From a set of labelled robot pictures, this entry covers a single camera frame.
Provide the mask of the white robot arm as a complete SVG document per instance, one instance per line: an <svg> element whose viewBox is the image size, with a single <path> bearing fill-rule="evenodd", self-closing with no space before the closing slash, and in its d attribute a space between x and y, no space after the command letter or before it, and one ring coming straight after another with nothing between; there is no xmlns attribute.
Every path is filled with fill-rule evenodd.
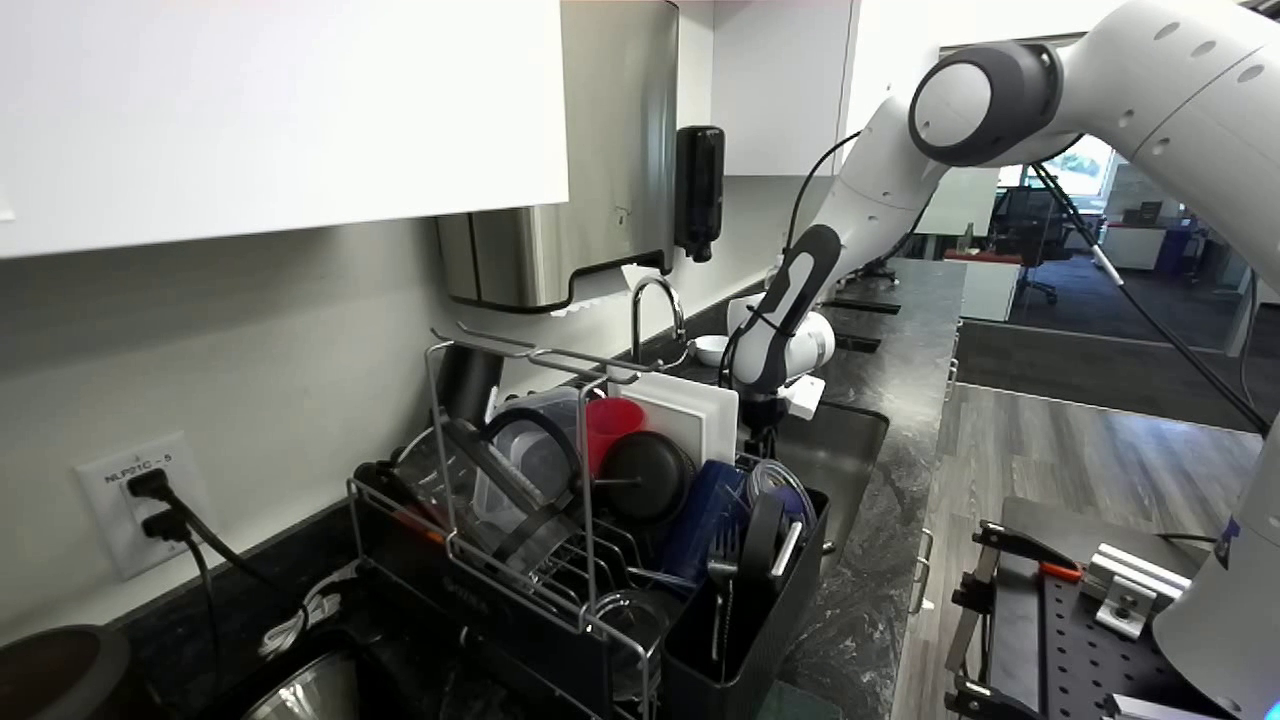
<svg viewBox="0 0 1280 720"><path fill-rule="evenodd" d="M862 128L766 302L730 335L730 382L774 395L808 372L802 321L889 255L953 170L1037 164L1098 135L1194 206L1280 285L1280 19L1240 0L1122 0L1092 28L953 45ZM1164 661L1236 720L1280 717L1280 426L1220 551L1154 619Z"/></svg>

